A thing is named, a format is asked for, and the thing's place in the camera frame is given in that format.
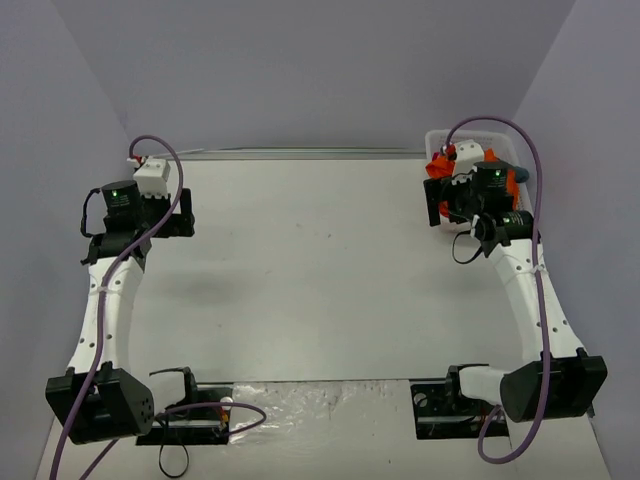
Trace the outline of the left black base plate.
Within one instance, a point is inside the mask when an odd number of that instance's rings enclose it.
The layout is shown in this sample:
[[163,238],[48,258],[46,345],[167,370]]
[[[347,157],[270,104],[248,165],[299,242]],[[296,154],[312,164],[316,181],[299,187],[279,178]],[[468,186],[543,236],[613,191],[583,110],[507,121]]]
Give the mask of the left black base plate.
[[[195,402],[233,399],[233,384],[202,383],[197,386]],[[168,428],[158,422],[148,435],[137,437],[136,446],[218,446],[227,445],[230,420],[221,420],[219,409],[198,408],[169,416]]]

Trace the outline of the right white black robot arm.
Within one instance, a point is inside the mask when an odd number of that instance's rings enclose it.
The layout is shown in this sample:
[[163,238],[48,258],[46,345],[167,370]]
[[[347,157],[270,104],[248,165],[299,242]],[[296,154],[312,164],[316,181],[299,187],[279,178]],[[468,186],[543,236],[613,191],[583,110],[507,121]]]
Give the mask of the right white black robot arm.
[[512,371],[488,365],[451,368],[443,389],[446,406],[465,413],[479,400],[501,406],[514,422],[580,417],[591,407],[607,376],[605,361],[587,353],[564,315],[546,270],[534,217],[514,205],[510,171],[500,161],[478,162],[466,174],[424,181],[432,226],[440,207],[448,221],[467,224],[480,251],[494,266],[514,313],[523,364]]

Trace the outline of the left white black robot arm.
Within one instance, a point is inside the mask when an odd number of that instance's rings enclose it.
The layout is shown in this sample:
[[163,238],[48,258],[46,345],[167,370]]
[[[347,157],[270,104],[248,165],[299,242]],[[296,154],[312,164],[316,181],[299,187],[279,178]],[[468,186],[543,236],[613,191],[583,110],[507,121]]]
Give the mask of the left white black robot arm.
[[147,434],[151,390],[129,371],[129,335],[137,290],[153,238],[191,237],[189,189],[145,196],[133,180],[98,188],[105,230],[90,235],[83,259],[89,294],[76,350],[64,375],[48,379],[45,398],[76,445]]

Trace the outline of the white plastic basket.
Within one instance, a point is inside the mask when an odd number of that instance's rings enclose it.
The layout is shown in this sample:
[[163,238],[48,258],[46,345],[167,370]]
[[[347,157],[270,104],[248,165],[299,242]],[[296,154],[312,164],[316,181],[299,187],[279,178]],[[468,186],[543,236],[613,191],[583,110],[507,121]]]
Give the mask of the white plastic basket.
[[526,210],[524,201],[526,195],[519,187],[519,200],[516,208],[513,207],[513,196],[507,192],[508,165],[520,166],[513,156],[513,148],[510,144],[502,148],[496,142],[481,138],[478,135],[471,135],[461,139],[445,138],[443,144],[434,153],[442,153],[449,160],[455,160],[454,144],[464,140],[474,140],[479,143],[483,150],[491,148],[495,155],[500,158],[497,162],[483,161],[476,163],[471,172],[477,172],[479,178],[475,181],[474,193],[479,200],[480,220],[475,224],[450,223],[447,216],[447,207],[441,206],[443,217],[440,225],[465,225],[473,230],[482,240],[493,240],[506,237],[509,239],[523,239],[532,236],[533,214]]

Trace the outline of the orange t shirt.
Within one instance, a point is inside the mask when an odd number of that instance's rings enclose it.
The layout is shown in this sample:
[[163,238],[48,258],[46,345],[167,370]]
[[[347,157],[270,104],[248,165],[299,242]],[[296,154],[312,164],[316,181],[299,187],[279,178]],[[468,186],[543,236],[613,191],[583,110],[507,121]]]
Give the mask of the orange t shirt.
[[[500,160],[489,148],[484,151],[484,160],[488,162],[497,162]],[[432,160],[426,165],[425,170],[430,178],[441,179],[454,175],[455,168],[461,166],[461,163],[449,160],[442,153],[434,153]],[[519,187],[516,183],[515,168],[508,165],[509,173],[507,175],[507,192],[513,196],[513,207],[516,208],[519,200]]]

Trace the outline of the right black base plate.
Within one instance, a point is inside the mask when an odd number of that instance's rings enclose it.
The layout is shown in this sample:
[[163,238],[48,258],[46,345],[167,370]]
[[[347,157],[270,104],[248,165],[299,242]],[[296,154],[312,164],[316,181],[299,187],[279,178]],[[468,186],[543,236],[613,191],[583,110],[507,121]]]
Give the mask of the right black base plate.
[[477,439],[493,406],[482,400],[451,399],[444,379],[411,380],[418,440]]

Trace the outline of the teal t shirt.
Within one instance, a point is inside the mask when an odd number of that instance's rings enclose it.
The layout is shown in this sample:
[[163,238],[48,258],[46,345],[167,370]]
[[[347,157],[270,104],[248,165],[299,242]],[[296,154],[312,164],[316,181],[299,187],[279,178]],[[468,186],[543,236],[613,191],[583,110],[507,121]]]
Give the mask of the teal t shirt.
[[514,166],[513,171],[514,171],[515,181],[518,184],[526,183],[530,178],[529,171],[524,167]]

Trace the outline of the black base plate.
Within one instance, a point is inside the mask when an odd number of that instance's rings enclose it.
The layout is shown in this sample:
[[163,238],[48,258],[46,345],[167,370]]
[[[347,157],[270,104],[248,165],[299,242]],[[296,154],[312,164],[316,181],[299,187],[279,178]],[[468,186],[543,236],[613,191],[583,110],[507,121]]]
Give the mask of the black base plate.
[[[202,383],[197,386],[195,402],[233,399],[233,384]],[[219,409],[198,408],[169,416],[168,428],[158,422],[148,435],[137,437],[136,446],[218,446],[227,445],[230,420],[221,420]]]
[[444,379],[411,380],[418,440],[477,439],[493,406],[482,400],[451,399]]

